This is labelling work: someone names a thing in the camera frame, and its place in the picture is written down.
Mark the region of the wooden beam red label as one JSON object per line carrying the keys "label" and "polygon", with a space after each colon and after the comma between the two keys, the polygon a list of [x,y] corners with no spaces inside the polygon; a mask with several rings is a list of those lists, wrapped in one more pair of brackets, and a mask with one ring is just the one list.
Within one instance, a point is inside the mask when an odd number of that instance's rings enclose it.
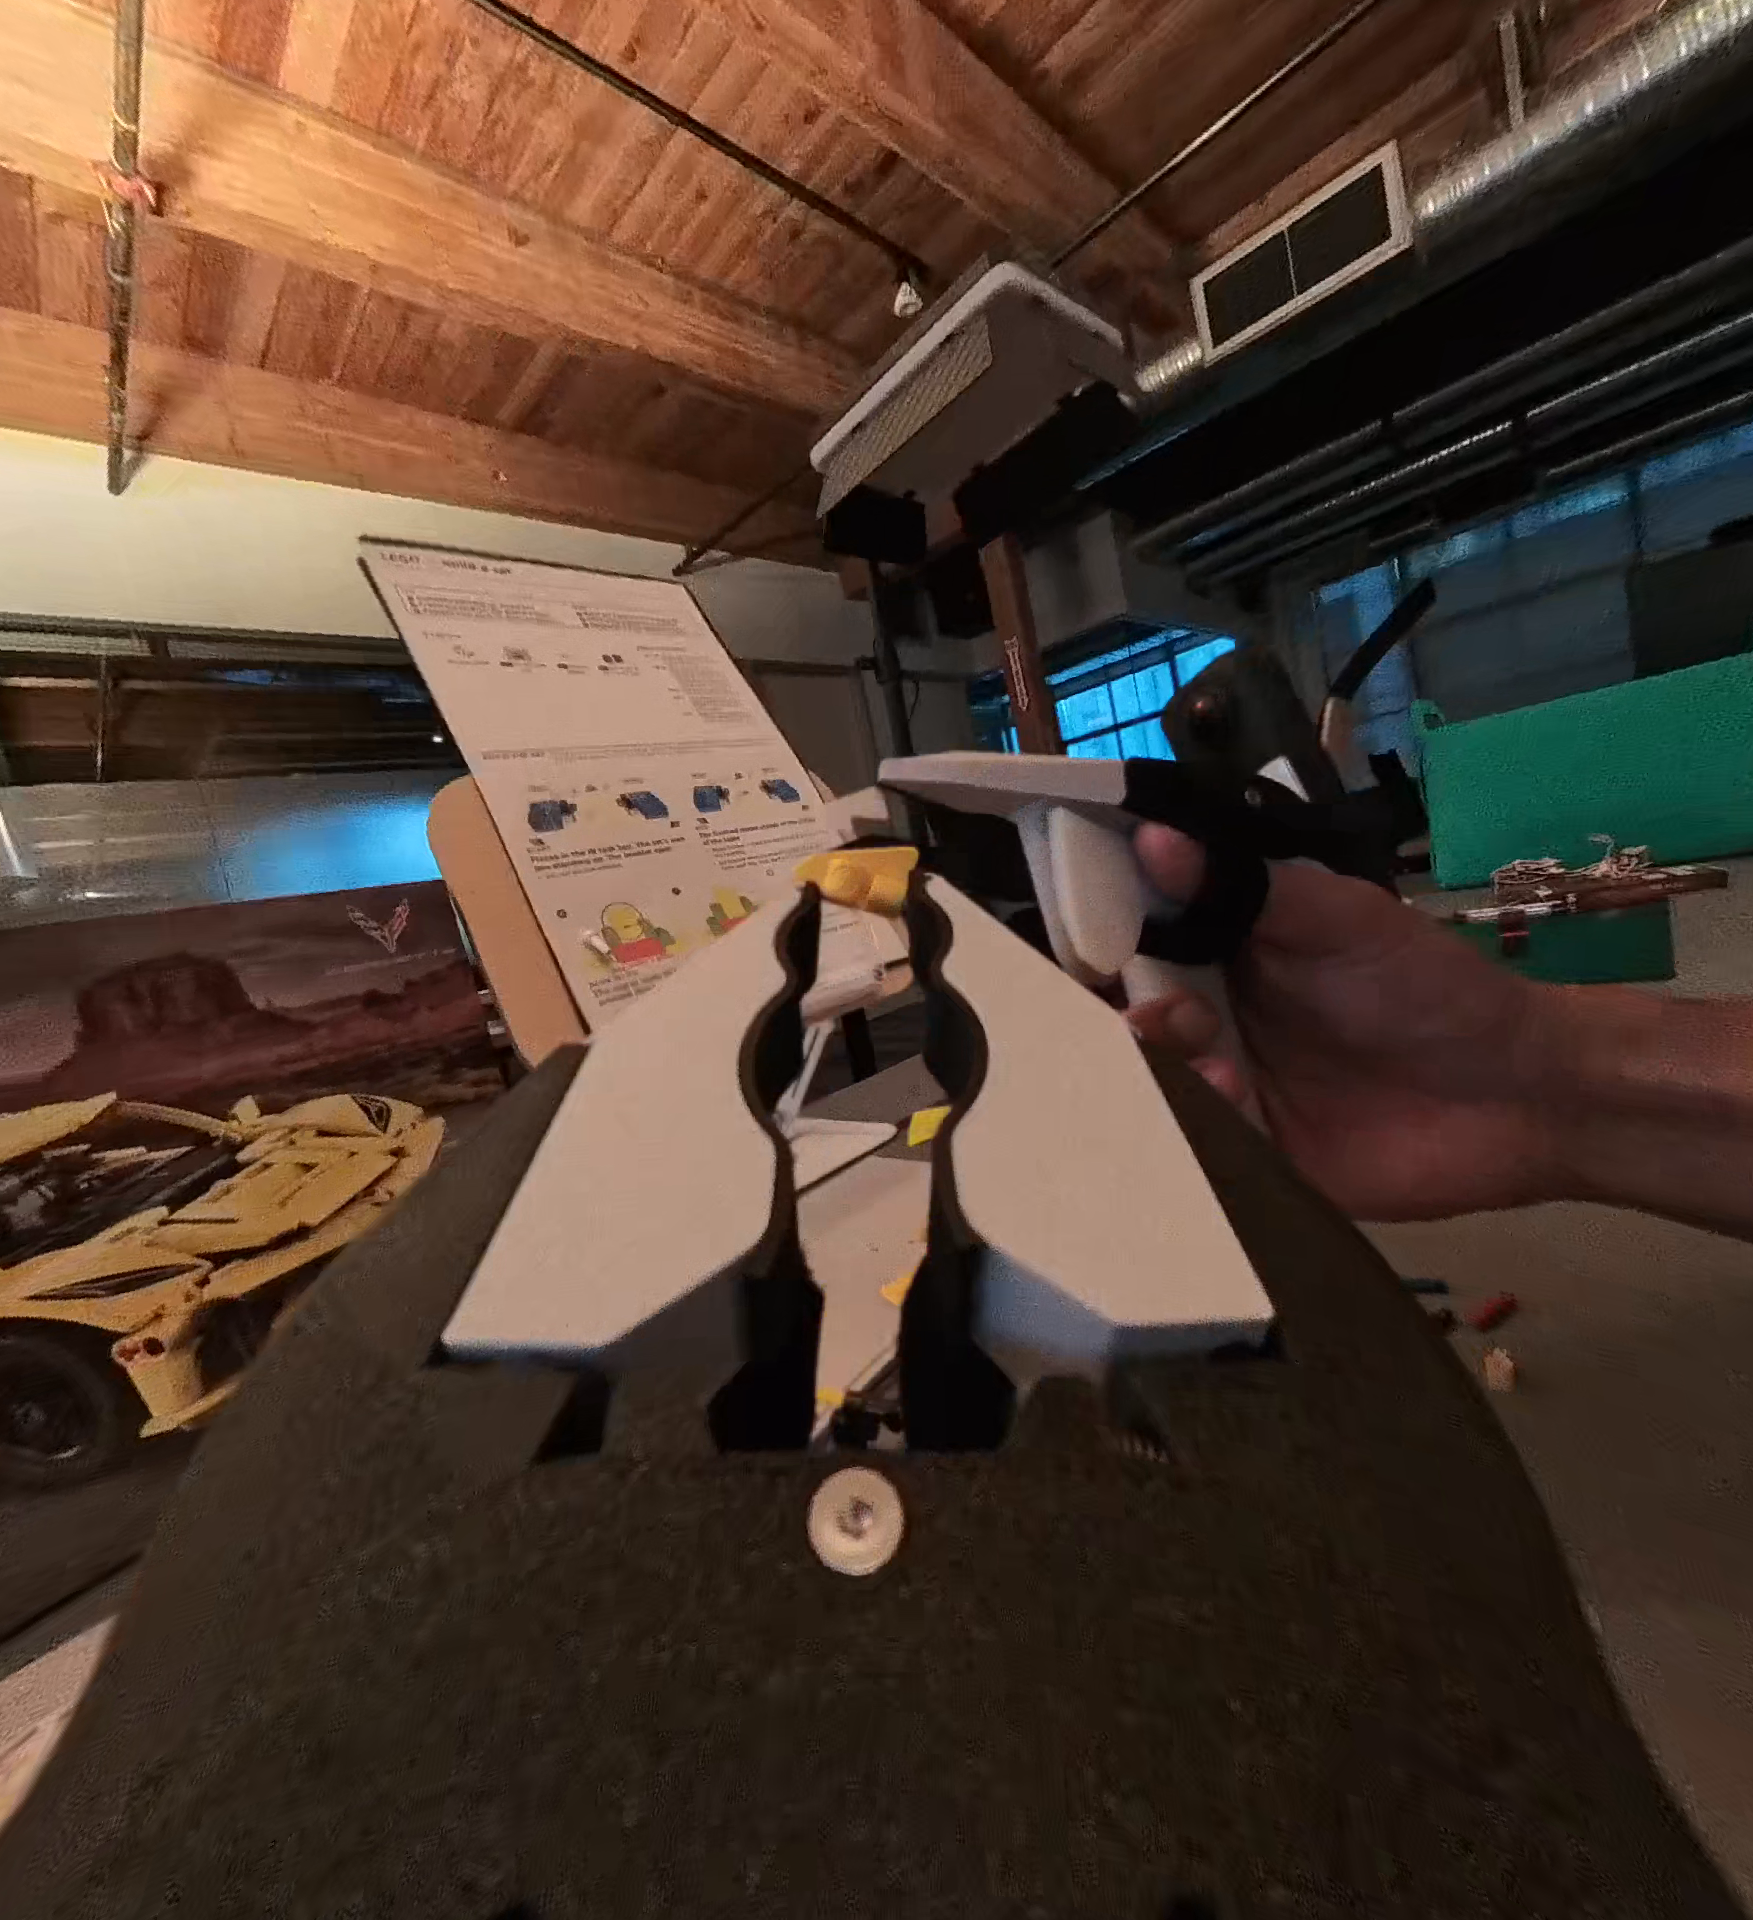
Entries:
{"label": "wooden beam red label", "polygon": [[1060,757],[1060,730],[1047,683],[1027,559],[1015,534],[994,534],[978,545],[988,618],[1001,648],[1006,718],[1019,754]]}

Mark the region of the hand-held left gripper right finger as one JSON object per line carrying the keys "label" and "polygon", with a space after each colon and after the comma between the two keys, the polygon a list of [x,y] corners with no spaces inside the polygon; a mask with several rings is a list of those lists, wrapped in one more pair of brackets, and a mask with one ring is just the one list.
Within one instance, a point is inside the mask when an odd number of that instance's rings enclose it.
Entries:
{"label": "hand-held left gripper right finger", "polygon": [[1258,1351],[1278,1324],[1129,1021],[949,879],[915,879],[911,948],[955,1018],[936,1064],[978,1351],[1015,1381]]}

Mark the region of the person's right hand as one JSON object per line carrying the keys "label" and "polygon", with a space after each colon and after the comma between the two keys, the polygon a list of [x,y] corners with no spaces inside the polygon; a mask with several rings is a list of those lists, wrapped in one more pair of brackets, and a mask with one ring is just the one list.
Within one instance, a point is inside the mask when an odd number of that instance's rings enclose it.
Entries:
{"label": "person's right hand", "polygon": [[1343,1215],[1438,1220],[1555,1194],[1556,1152],[1517,1060],[1541,987],[1409,903],[1317,863],[1273,866],[1227,994],[1236,1057],[1211,991],[1131,1001],[1129,1025],[1258,1109]]}

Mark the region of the white jointed stand arm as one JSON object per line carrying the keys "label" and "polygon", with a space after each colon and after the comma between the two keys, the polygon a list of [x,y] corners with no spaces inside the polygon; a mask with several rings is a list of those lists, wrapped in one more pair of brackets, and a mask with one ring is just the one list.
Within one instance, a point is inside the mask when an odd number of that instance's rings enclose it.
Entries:
{"label": "white jointed stand arm", "polygon": [[915,994],[911,965],[887,965],[860,994],[837,991],[824,1000],[820,1018],[805,1021],[796,1077],[772,1104],[772,1125],[785,1139],[796,1139],[812,1091],[843,1091],[870,1082],[883,1064],[873,1021]]}

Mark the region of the grey ceiling heater unit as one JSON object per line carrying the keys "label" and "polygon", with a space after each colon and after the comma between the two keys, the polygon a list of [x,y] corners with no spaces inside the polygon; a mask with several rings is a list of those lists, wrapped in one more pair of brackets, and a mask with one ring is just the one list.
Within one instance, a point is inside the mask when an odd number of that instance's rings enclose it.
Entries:
{"label": "grey ceiling heater unit", "polygon": [[820,432],[817,512],[856,491],[949,495],[1084,385],[1129,394],[1129,331],[1010,257],[945,290]]}

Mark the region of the dark toy box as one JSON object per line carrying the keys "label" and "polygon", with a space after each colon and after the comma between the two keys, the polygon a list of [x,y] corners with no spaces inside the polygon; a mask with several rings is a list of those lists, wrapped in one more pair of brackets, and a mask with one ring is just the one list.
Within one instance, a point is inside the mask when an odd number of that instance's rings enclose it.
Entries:
{"label": "dark toy box", "polygon": [[502,1083],[440,883],[0,930],[0,1643]]}

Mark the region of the yellow wedge toy panel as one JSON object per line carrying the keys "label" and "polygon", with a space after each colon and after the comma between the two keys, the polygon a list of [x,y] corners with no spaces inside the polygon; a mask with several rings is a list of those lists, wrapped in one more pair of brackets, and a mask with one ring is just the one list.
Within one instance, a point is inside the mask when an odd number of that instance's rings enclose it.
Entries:
{"label": "yellow wedge toy panel", "polygon": [[837,845],[801,857],[792,883],[817,891],[824,905],[898,921],[911,905],[915,870],[915,845]]}

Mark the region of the wooden framed sign board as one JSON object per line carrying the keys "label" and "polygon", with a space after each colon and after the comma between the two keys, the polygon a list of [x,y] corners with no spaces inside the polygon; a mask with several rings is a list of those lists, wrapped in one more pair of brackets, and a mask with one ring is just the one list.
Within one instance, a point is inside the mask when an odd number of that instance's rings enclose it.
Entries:
{"label": "wooden framed sign board", "polygon": [[850,837],[688,584],[389,538],[359,571],[582,1038]]}

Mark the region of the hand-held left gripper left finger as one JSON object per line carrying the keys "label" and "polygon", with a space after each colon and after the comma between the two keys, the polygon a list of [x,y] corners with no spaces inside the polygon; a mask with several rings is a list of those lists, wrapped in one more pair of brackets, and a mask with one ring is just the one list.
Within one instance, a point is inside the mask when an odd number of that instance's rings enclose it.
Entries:
{"label": "hand-held left gripper left finger", "polygon": [[684,1367],[717,1414],[817,1410],[824,1297],[772,1109],[805,1060],[820,893],[756,908],[582,1055],[440,1327],[450,1356]]}

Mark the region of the metal ceiling duct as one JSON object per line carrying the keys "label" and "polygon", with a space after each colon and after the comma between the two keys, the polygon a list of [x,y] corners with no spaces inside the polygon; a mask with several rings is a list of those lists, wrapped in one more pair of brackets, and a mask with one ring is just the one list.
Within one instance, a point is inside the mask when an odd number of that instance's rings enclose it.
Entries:
{"label": "metal ceiling duct", "polygon": [[[1521,113],[1490,138],[1456,147],[1421,179],[1404,171],[1416,236],[1398,261],[1427,273],[1433,290],[1450,285],[1555,231],[1581,201],[1640,175],[1654,157],[1683,153],[1712,119],[1732,126],[1749,110],[1753,4],[1662,4],[1581,58],[1565,76],[1550,82],[1541,93],[1532,93]],[[1234,361],[1245,352],[1202,361],[1196,325],[1183,339],[1175,339],[1175,347],[1154,352],[1131,370],[1129,407],[1141,419],[1162,415],[1211,378],[1213,368]]]}

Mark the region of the large paned window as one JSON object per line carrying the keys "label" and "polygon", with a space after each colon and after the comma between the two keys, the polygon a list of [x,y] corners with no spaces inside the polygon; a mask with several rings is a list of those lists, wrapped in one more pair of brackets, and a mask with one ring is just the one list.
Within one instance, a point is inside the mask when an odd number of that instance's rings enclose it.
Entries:
{"label": "large paned window", "polygon": [[1234,648],[1234,636],[1206,627],[1150,627],[1122,644],[1077,648],[1047,670],[1060,754],[1175,762],[1162,709]]}

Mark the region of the green tote bin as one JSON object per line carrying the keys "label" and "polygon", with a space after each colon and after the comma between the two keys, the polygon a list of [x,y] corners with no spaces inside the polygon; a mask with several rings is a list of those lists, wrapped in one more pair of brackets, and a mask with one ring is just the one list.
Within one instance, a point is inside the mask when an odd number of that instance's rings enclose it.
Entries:
{"label": "green tote bin", "polygon": [[1610,837],[1659,863],[1753,854],[1753,636],[1736,657],[1454,720],[1412,705],[1440,891]]}

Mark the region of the white vent box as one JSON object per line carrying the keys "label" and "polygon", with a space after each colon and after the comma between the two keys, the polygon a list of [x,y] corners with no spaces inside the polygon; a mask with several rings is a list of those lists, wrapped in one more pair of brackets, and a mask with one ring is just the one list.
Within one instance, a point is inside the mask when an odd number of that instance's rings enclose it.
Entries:
{"label": "white vent box", "polygon": [[1401,147],[1388,139],[1192,282],[1202,361],[1262,343],[1409,252],[1412,236]]}

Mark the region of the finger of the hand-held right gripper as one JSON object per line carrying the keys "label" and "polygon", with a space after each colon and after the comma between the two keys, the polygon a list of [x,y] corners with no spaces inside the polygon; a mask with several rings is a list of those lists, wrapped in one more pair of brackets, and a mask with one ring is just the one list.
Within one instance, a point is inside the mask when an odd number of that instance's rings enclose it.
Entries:
{"label": "finger of the hand-held right gripper", "polygon": [[1097,824],[1129,819],[1129,762],[1051,754],[926,754],[887,757],[878,788],[945,811],[1015,819],[1066,806]]}

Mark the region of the green flat box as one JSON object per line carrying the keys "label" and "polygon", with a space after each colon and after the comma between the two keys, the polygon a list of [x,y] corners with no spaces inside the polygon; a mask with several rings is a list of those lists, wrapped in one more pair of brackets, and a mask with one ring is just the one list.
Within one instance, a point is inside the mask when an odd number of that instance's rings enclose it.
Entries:
{"label": "green flat box", "polygon": [[1496,966],[1539,983],[1670,983],[1679,975],[1666,903],[1610,908],[1468,908],[1444,921]]}

